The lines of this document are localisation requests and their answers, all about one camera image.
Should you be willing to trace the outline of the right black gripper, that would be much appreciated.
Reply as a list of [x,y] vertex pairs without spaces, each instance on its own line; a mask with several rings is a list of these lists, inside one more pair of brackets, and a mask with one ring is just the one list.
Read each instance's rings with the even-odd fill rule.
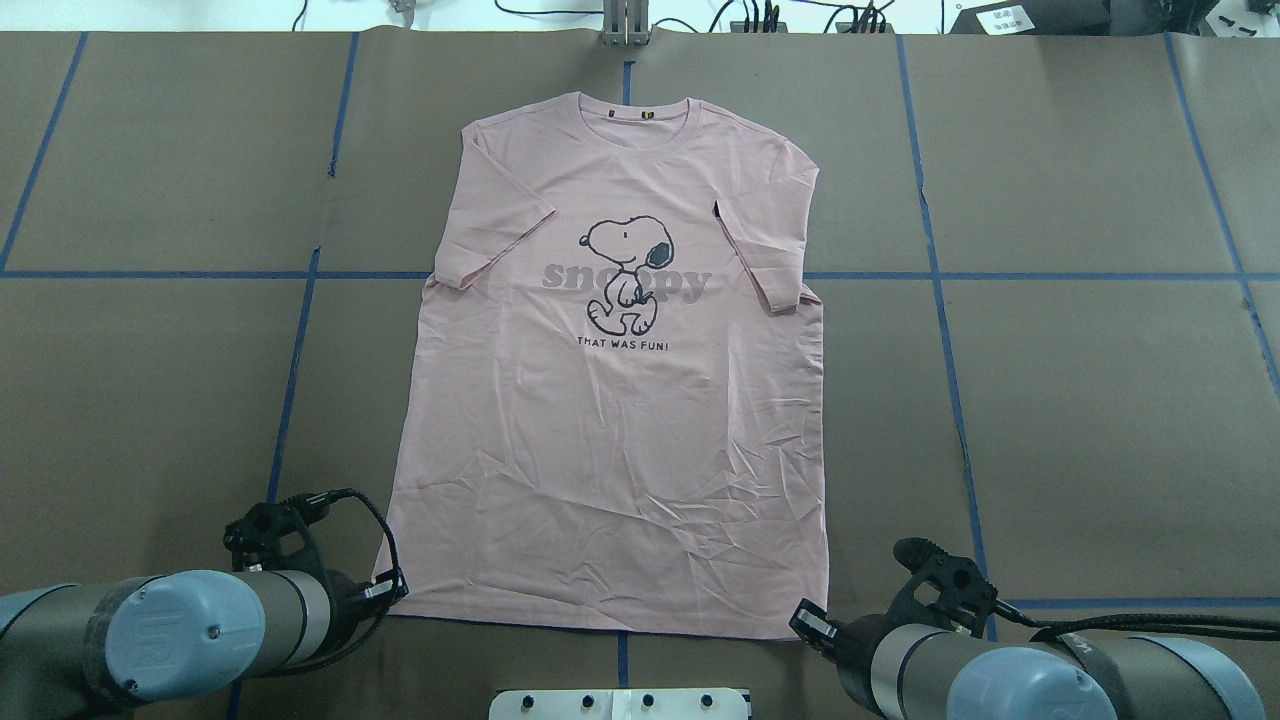
[[809,598],[800,598],[788,626],[809,648],[833,662],[845,694],[852,701],[874,701],[872,665],[882,641],[899,625],[888,615],[865,615],[844,623]]

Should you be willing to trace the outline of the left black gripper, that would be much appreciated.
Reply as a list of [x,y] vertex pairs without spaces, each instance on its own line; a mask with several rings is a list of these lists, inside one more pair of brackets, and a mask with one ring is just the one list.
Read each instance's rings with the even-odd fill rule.
[[330,623],[325,651],[338,651],[353,637],[360,623],[374,619],[387,606],[398,603],[410,588],[402,568],[389,568],[369,583],[353,582],[340,571],[328,571]]

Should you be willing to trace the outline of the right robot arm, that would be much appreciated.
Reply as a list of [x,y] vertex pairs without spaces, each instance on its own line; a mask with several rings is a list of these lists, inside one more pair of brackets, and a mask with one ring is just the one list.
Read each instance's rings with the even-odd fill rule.
[[1215,638],[1275,642],[1277,624],[1203,614],[1123,612],[1036,623],[1021,643],[969,632],[937,607],[850,623],[803,600],[795,634],[882,719],[1265,719],[1244,669]]

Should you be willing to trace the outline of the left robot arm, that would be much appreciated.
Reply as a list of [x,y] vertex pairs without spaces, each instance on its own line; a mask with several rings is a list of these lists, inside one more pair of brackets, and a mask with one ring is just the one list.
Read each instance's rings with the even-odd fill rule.
[[5,719],[131,719],[250,678],[326,667],[407,593],[399,571],[355,583],[297,569],[206,569],[3,597]]

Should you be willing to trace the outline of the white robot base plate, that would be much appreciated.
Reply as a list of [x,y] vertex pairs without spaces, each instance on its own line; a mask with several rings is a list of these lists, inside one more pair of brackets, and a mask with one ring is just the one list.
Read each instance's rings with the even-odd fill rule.
[[753,719],[748,691],[728,687],[503,691],[489,719]]

